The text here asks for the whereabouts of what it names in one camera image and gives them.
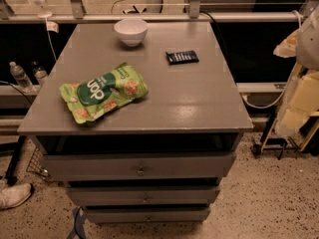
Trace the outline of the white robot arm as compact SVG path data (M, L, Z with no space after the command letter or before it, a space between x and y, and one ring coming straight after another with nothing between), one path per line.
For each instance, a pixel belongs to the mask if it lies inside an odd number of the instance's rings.
M296 61L310 70L319 70L319 6L301 22L301 15L296 13L299 27L288 35L273 50L281 58L295 57Z

